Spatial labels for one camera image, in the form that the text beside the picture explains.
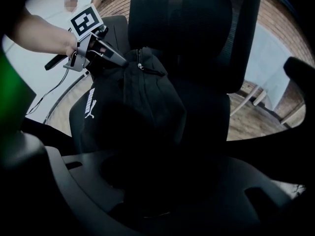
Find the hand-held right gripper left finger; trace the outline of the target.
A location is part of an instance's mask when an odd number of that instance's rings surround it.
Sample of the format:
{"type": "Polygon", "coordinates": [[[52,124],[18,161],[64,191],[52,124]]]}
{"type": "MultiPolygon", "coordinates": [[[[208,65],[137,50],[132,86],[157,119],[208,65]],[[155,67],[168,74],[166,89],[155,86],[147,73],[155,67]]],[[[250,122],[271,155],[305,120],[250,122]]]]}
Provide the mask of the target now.
{"type": "Polygon", "coordinates": [[[29,167],[47,152],[39,138],[21,131],[35,93],[0,52],[0,171],[29,167]]]}

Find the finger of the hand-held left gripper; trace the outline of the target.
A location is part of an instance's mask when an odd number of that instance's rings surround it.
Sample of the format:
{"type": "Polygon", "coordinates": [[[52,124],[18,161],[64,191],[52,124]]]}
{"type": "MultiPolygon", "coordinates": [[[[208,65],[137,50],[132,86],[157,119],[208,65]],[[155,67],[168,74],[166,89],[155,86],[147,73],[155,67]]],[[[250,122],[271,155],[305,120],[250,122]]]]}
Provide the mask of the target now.
{"type": "Polygon", "coordinates": [[[95,50],[100,57],[107,61],[121,67],[126,67],[128,65],[128,61],[123,54],[106,41],[97,39],[95,42],[95,50]]]}
{"type": "Polygon", "coordinates": [[[114,74],[118,71],[118,66],[100,56],[95,56],[87,66],[87,70],[92,78],[99,78],[114,74]]]}

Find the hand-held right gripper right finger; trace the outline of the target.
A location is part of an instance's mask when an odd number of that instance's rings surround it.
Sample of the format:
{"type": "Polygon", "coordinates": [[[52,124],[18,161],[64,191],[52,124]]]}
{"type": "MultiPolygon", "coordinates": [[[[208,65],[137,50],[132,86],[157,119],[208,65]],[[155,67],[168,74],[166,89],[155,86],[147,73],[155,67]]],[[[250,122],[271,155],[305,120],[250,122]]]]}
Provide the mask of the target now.
{"type": "Polygon", "coordinates": [[[300,89],[307,107],[315,106],[315,69],[302,60],[289,57],[284,64],[286,75],[300,89]]]}

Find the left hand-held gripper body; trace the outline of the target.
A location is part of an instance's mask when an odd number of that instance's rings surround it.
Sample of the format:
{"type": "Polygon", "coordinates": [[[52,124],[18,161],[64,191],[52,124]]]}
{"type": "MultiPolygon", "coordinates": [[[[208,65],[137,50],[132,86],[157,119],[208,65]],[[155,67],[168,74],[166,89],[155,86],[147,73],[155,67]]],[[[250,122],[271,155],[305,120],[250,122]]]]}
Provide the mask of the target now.
{"type": "Polygon", "coordinates": [[[105,37],[108,27],[104,25],[93,4],[73,14],[68,22],[77,44],[76,51],[68,58],[63,68],[80,72],[90,63],[89,53],[95,51],[97,41],[105,37]]]}

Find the person's left hand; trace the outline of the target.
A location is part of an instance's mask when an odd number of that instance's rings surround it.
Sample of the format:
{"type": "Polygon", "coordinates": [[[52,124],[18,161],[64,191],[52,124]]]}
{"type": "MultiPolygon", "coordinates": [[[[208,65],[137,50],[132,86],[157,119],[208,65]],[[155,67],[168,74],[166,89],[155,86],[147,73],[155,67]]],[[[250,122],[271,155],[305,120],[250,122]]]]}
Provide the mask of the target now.
{"type": "Polygon", "coordinates": [[[71,57],[72,54],[77,50],[77,38],[71,32],[69,32],[66,37],[64,38],[64,53],[71,57]]]}

